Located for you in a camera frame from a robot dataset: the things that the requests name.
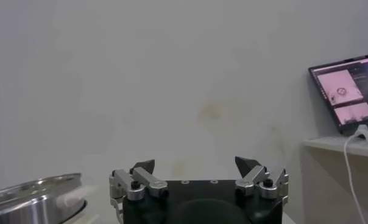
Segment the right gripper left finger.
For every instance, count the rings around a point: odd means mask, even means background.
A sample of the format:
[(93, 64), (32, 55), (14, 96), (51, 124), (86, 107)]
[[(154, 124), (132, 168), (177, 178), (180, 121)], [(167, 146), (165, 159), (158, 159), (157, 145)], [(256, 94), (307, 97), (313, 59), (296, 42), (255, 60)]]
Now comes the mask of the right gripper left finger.
[(110, 197), (139, 201), (148, 194), (155, 198), (167, 198), (168, 182), (153, 176), (154, 167), (155, 160), (151, 159), (137, 162), (129, 171), (113, 170), (108, 178)]

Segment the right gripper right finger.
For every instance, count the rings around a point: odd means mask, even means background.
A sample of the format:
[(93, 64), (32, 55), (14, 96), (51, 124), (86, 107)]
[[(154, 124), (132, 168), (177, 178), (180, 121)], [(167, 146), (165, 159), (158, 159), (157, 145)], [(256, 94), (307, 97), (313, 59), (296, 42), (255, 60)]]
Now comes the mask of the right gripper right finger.
[(235, 164), (241, 178), (235, 181), (235, 189), (244, 197), (251, 197), (255, 192), (265, 200), (289, 200), (289, 174), (284, 167), (268, 170), (255, 159), (235, 157)]

